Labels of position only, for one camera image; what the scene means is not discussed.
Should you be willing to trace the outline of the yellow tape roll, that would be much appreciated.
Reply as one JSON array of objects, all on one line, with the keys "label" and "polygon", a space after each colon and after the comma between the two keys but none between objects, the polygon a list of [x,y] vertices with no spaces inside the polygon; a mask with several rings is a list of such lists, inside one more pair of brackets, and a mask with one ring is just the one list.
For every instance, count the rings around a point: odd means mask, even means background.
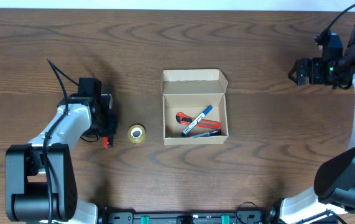
[{"label": "yellow tape roll", "polygon": [[140,124],[132,125],[127,133],[129,140],[133,143],[140,143],[146,139],[145,128]]}]

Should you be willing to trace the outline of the orange utility knife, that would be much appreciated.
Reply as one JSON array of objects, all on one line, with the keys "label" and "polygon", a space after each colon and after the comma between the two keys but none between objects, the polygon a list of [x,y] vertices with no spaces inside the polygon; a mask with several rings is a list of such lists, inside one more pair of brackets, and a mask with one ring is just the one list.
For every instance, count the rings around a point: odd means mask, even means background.
[{"label": "orange utility knife", "polygon": [[[176,120],[179,124],[184,124],[188,126],[189,124],[192,123],[194,117],[190,117],[182,112],[178,112],[176,114]],[[219,129],[220,123],[218,121],[202,119],[201,121],[198,122],[197,126],[201,128],[208,128],[208,129]]]}]

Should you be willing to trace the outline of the cardboard box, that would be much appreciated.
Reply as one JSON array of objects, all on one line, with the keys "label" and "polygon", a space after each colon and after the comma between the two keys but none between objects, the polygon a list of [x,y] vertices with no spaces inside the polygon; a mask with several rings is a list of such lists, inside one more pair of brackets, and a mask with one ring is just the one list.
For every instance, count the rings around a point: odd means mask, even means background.
[{"label": "cardboard box", "polygon": [[[164,70],[161,76],[163,139],[165,145],[222,144],[229,137],[226,112],[228,81],[220,69]],[[187,125],[179,124],[176,114],[196,118],[209,105],[213,109],[204,119],[220,123],[220,136],[190,138],[215,129],[195,126],[185,137]]]}]

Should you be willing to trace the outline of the blue cap white marker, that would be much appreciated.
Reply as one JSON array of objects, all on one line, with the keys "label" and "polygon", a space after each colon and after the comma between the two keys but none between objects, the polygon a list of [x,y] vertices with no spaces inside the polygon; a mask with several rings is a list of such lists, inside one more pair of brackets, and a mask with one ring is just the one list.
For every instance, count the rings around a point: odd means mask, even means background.
[{"label": "blue cap white marker", "polygon": [[213,106],[209,105],[196,118],[192,119],[190,124],[182,131],[181,135],[183,137],[185,137],[212,109],[213,109]]}]

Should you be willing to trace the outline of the black cap white marker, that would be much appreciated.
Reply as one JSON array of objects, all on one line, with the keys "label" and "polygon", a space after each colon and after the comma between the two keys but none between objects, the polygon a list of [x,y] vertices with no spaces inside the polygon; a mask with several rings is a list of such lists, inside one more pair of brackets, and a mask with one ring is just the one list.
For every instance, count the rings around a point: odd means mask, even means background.
[{"label": "black cap white marker", "polygon": [[213,131],[210,132],[206,132],[206,133],[201,133],[201,134],[197,134],[194,136],[190,136],[190,138],[202,138],[202,137],[211,137],[211,136],[220,136],[221,135],[221,130],[220,129],[215,129]]}]

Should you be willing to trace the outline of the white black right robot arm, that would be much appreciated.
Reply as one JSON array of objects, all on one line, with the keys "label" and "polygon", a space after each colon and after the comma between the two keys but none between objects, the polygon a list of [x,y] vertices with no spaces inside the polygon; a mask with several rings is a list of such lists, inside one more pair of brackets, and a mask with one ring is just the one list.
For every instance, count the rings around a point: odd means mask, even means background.
[{"label": "white black right robot arm", "polygon": [[[325,29],[315,38],[322,50],[317,58],[301,58],[288,73],[298,86],[326,85],[355,93],[355,25],[347,47],[338,35]],[[355,102],[353,130],[348,148],[324,162],[314,184],[300,194],[280,200],[269,215],[269,223],[313,223],[339,220],[341,214],[355,214]]]}]

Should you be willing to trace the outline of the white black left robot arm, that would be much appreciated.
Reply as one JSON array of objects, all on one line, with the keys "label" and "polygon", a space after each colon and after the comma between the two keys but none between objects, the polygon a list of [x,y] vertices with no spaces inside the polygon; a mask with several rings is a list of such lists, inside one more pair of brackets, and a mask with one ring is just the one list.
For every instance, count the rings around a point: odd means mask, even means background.
[{"label": "white black left robot arm", "polygon": [[78,198],[71,152],[84,137],[112,145],[111,95],[72,94],[48,126],[6,151],[6,215],[12,222],[107,223],[105,211]]}]

